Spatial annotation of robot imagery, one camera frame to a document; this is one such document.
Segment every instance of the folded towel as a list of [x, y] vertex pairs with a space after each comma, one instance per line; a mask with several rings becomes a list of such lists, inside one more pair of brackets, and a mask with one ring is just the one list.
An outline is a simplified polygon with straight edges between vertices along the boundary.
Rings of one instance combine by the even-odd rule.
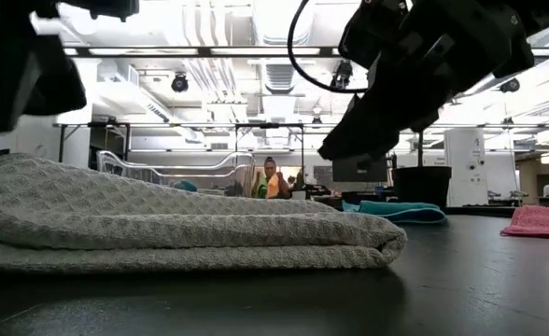
[[173, 188], [179, 189], [179, 190], [185, 190], [185, 191], [191, 191], [196, 192], [198, 191], [198, 187], [196, 187], [193, 183], [186, 180], [181, 180], [173, 185]]
[[406, 241], [386, 219], [316, 202], [205, 195], [0, 157], [0, 270], [373, 268]]
[[359, 212], [386, 218], [395, 224], [444, 224], [446, 215], [437, 205], [428, 203], [343, 202], [346, 212]]
[[500, 233], [549, 238], [549, 207], [536, 205], [518, 207], [514, 211], [511, 225]]

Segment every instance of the desk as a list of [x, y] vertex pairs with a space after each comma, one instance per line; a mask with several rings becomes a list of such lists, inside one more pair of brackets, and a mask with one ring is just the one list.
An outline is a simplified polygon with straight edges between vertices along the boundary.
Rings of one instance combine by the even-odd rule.
[[538, 203], [542, 206], [549, 206], [549, 197], [539, 197]]
[[407, 227], [387, 270], [0, 278], [0, 335], [549, 335], [549, 240]]

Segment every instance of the metal frame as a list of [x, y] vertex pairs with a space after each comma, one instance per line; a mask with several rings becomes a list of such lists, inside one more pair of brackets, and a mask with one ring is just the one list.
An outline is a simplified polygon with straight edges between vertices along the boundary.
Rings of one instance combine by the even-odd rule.
[[[69, 139], [69, 137], [75, 133], [79, 128], [81, 127], [88, 127], [88, 128], [118, 128], [118, 127], [125, 127], [125, 136], [124, 136], [124, 144], [123, 144], [123, 159], [127, 161], [128, 154], [131, 150], [131, 141], [132, 141], [132, 126], [129, 122], [88, 122], [88, 123], [81, 123], [81, 124], [62, 124], [62, 123], [55, 123], [52, 124], [53, 127], [60, 127], [61, 128], [61, 135], [59, 137], [59, 162], [63, 162], [63, 152], [64, 152], [64, 143], [65, 140]], [[71, 131], [69, 134], [65, 135], [65, 131], [67, 128], [73, 127], [74, 130]]]
[[[262, 123], [230, 123], [230, 124], [215, 124], [215, 123], [130, 123], [130, 122], [89, 122], [89, 123], [78, 123], [78, 124], [53, 124], [54, 127], [61, 128], [61, 137], [59, 142], [59, 162], [63, 162], [63, 150], [64, 150], [64, 141], [67, 140], [77, 129], [80, 127], [89, 127], [89, 128], [118, 128], [124, 127], [126, 129], [126, 135], [124, 139], [124, 150], [123, 150], [123, 159], [127, 161], [129, 152], [132, 151], [131, 140], [132, 140], [132, 128], [175, 128], [175, 127], [189, 127], [189, 128], [204, 128], [204, 129], [215, 129], [215, 128], [232, 128], [235, 129], [235, 151], [239, 150], [237, 145], [238, 143], [238, 134], [240, 129], [244, 128], [260, 128], [260, 129], [277, 129], [281, 127], [286, 127], [293, 132], [292, 129], [299, 128], [301, 130], [301, 138], [299, 138], [302, 143], [302, 169], [304, 168], [304, 137], [305, 130], [312, 128], [334, 128], [336, 124], [326, 124], [326, 123], [276, 123], [276, 122], [262, 122]], [[66, 133], [67, 128], [75, 128], [68, 134]], [[429, 127], [430, 129], [435, 128], [484, 128], [484, 129], [502, 129], [502, 130], [511, 130], [518, 128], [537, 128], [537, 129], [549, 129], [549, 124], [540, 123], [540, 124], [432, 124]], [[165, 151], [177, 152], [176, 149], [165, 149]]]
[[[341, 58], [337, 47], [298, 46], [293, 47], [298, 58]], [[72, 58], [288, 58], [287, 48], [270, 46], [144, 46], [144, 47], [89, 47], [67, 46], [64, 48], [67, 56]], [[532, 48], [534, 58], [549, 60], [549, 48]]]

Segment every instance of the pipe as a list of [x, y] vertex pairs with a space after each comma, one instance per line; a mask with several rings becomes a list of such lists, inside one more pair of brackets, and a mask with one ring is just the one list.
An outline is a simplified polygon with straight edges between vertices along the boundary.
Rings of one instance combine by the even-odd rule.
[[[169, 45], [172, 46], [185, 46], [188, 45], [187, 38], [181, 33], [184, 32], [184, 25], [183, 25], [183, 6], [178, 3], [173, 3], [173, 13], [174, 18], [169, 16], [169, 23], [175, 22], [176, 26], [171, 29], [165, 29], [164, 30], [164, 37], [166, 38]], [[200, 87], [200, 90], [210, 92], [210, 88], [204, 81], [204, 78], [200, 75], [201, 73], [198, 71], [197, 67], [194, 66], [195, 60], [191, 61], [189, 59], [183, 60], [183, 65], [186, 67], [188, 72], [191, 74], [193, 79], [198, 83], [198, 86]]]
[[[200, 5], [200, 9], [202, 11], [202, 16], [200, 18], [200, 37], [204, 41], [204, 44], [209, 47], [215, 46], [215, 41], [212, 38], [212, 12], [210, 10], [210, 0], [202, 0], [202, 3]], [[229, 84], [229, 79], [226, 77], [226, 74], [222, 68], [222, 63], [220, 60], [212, 60], [212, 64], [215, 66], [215, 68], [218, 71], [218, 75], [220, 76], [220, 80], [222, 81], [225, 89], [227, 90], [227, 97], [232, 97], [232, 92]], [[218, 92], [221, 92], [220, 85], [218, 78], [215, 76], [215, 82], [217, 84]]]
[[[229, 41], [227, 40], [227, 34], [225, 33], [226, 29], [226, 20], [225, 20], [225, 5], [224, 0], [214, 0], [214, 15], [215, 15], [215, 37], [217, 38], [217, 43], [220, 47], [229, 46]], [[233, 71], [233, 65], [231, 59], [221, 59], [221, 67], [225, 72], [225, 77], [229, 80], [229, 90], [234, 94], [234, 99], [236, 101], [241, 101], [241, 94], [237, 90], [237, 82], [235, 80], [235, 74]]]
[[[201, 46], [202, 43], [198, 39], [198, 35], [196, 32], [196, 8], [195, 8], [195, 0], [188, 0], [188, 3], [186, 4], [186, 24], [185, 24], [185, 37], [188, 39], [188, 42], [192, 46]], [[208, 63], [207, 59], [200, 59], [198, 60], [199, 64], [199, 70], [206, 78], [206, 82], [209, 84], [209, 88], [211, 88], [212, 91], [214, 91], [218, 98], [220, 98], [220, 95], [218, 94], [218, 86], [217, 86], [217, 79], [215, 78], [214, 74], [210, 70], [210, 64]]]

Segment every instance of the ceiling duct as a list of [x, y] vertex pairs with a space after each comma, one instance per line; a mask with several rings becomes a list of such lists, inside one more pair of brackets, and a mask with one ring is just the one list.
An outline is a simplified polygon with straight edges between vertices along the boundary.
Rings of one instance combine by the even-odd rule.
[[[158, 99], [156, 99], [152, 93], [139, 85], [139, 73], [129, 64], [118, 63], [114, 60], [103, 60], [98, 65], [98, 81], [100, 82], [113, 82], [129, 84], [137, 88], [139, 92], [138, 103], [144, 107], [147, 113], [156, 116], [162, 120], [162, 122], [179, 123], [185, 122], [183, 119], [179, 119], [168, 108], [162, 105]], [[201, 132], [195, 132], [192, 129], [177, 127], [176, 131], [185, 137], [189, 143], [199, 144], [204, 142], [204, 134]]]
[[[286, 46], [289, 25], [299, 4], [299, 0], [255, 0], [252, 19], [256, 44]], [[293, 45], [308, 45], [313, 21], [314, 6], [312, 3], [308, 3], [298, 21]], [[262, 65], [262, 79], [266, 90], [270, 93], [291, 93], [295, 86], [295, 76], [295, 70], [290, 63]]]

